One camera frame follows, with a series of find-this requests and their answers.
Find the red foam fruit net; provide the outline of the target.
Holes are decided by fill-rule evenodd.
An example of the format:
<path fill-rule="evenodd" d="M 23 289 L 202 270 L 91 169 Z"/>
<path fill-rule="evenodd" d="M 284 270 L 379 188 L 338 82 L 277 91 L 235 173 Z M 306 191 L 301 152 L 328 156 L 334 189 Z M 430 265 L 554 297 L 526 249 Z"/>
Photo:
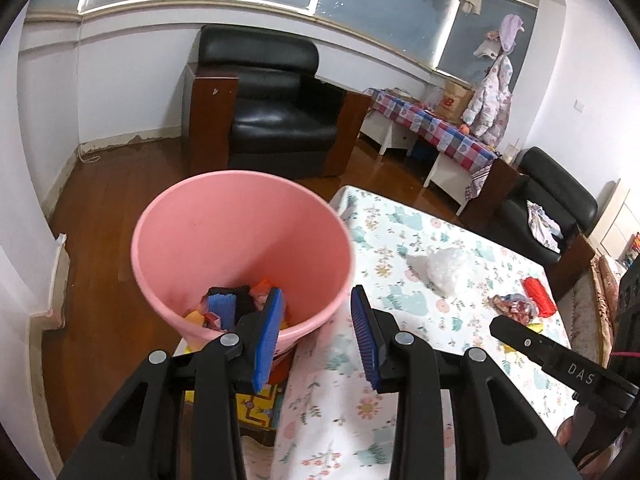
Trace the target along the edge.
<path fill-rule="evenodd" d="M 536 304 L 538 315 L 541 318 L 551 318 L 558 310 L 558 307 L 541 281 L 538 278 L 528 276 L 522 281 L 522 284 L 527 297 Z"/>

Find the colourful snack wrapper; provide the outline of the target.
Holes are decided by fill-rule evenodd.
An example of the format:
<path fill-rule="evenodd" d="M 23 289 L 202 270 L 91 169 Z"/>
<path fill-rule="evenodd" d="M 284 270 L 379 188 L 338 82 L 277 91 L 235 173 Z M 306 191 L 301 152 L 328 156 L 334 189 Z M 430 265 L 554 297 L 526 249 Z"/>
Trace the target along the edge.
<path fill-rule="evenodd" d="M 522 325 L 528 325 L 538 318 L 536 304 L 521 294 L 496 295 L 489 299 L 489 304 L 500 314 Z"/>

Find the blue wrapper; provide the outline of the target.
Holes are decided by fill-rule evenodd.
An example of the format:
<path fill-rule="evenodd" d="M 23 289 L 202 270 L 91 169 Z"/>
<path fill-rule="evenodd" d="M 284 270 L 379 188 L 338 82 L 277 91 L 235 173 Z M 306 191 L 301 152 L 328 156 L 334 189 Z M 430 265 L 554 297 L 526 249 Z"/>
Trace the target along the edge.
<path fill-rule="evenodd" d="M 236 297 L 233 294 L 213 294 L 206 297 L 205 318 L 216 330 L 232 330 L 235 324 Z"/>

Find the clear plastic bag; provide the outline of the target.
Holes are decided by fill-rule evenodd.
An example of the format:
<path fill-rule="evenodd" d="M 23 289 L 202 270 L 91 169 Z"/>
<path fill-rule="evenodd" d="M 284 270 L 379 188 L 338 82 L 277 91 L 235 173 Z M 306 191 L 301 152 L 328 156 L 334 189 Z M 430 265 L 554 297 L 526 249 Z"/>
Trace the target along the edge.
<path fill-rule="evenodd" d="M 466 289 L 474 270 L 471 254 L 457 247 L 408 254 L 406 261 L 419 280 L 442 298 Z"/>

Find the pink plastic trash bucket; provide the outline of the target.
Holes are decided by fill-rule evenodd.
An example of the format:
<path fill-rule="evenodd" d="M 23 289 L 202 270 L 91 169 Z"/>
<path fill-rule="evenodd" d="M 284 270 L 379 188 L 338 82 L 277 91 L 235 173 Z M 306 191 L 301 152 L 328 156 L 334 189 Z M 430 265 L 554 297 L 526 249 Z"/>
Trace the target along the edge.
<path fill-rule="evenodd" d="M 134 228 L 130 259 L 148 304 L 193 350 L 220 335 L 186 320 L 212 287 L 280 288 L 284 353 L 345 307 L 355 272 L 352 239 L 325 200 L 241 170 L 199 174 L 157 196 Z"/>

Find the floral bear bed sheet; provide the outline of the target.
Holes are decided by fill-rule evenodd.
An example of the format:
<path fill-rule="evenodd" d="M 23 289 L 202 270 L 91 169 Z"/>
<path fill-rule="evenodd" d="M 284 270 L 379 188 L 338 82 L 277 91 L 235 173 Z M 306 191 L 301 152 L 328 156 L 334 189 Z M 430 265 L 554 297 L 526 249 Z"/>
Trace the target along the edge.
<path fill-rule="evenodd" d="M 493 296 L 517 294 L 538 264 L 430 214 L 345 186 L 331 200 L 352 236 L 355 282 L 375 309 L 403 330 L 455 354 L 484 349 L 551 430 L 574 411 L 570 390 L 491 336 Z M 406 255 L 457 247 L 474 260 L 468 287 L 442 298 L 408 267 Z M 384 479 L 390 472 L 397 399 L 363 375 L 348 307 L 299 341 L 288 375 L 276 440 L 245 439 L 252 479 Z"/>

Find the white table checkered cloth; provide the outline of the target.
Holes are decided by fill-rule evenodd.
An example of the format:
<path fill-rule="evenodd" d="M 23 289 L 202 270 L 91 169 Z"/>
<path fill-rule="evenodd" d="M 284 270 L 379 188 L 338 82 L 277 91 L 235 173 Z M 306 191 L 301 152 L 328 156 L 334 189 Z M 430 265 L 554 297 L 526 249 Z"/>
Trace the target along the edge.
<path fill-rule="evenodd" d="M 473 174 L 489 167 L 497 154 L 474 136 L 392 92 L 369 88 L 364 94 L 371 102 L 360 133 L 380 146 L 378 154 L 410 153 L 420 140 L 430 144 L 437 156 L 423 185 L 436 185 L 463 209 L 471 199 Z"/>

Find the hanging child's floral jacket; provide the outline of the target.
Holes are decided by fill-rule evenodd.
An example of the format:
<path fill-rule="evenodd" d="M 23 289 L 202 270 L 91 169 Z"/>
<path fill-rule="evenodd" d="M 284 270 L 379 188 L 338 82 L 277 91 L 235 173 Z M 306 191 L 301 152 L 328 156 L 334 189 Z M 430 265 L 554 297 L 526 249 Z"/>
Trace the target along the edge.
<path fill-rule="evenodd" d="M 516 37 L 524 30 L 518 14 L 506 14 L 497 30 L 485 35 L 473 55 L 490 58 L 491 66 L 461 115 L 462 124 L 488 148 L 498 148 L 508 124 L 512 103 L 510 83 L 513 65 L 509 58 Z"/>

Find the brown paper bag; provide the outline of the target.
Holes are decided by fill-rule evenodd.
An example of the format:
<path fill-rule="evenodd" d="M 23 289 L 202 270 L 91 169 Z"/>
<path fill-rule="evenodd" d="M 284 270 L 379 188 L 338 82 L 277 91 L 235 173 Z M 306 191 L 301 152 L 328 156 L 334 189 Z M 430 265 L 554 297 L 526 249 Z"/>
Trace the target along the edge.
<path fill-rule="evenodd" d="M 474 96 L 472 89 L 447 80 L 442 98 L 435 108 L 435 114 L 450 124 L 460 124 L 462 114 Z"/>

